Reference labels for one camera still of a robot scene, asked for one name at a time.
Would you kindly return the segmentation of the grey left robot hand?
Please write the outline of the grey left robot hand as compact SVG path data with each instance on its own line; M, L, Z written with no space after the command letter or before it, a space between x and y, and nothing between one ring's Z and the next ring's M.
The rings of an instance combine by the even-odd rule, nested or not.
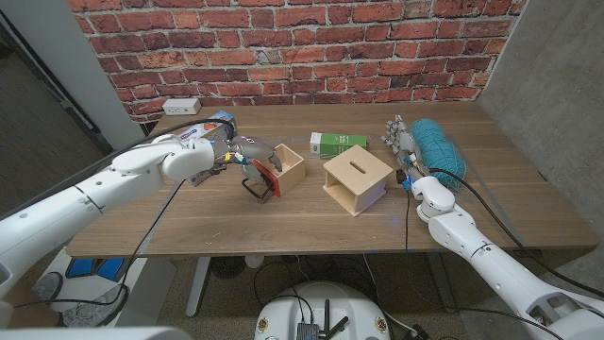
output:
M209 170L211 176L218 175L227 168L228 163L237 163L242 168L246 179L252 179L260 184L268 183L268 179L253 163L253 160L268 161L278 172L282 171L281 160L276 149L253 137L236 136L231 140L218 139L212 142L214 151L214 165Z

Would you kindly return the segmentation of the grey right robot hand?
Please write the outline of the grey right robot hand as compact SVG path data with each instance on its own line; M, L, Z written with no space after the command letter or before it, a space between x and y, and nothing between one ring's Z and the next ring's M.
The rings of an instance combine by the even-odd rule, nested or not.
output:
M395 154L397 163L409 184L429 176L421 150L400 115L396 115L393 121L386 123L385 134L380 137L380 140Z

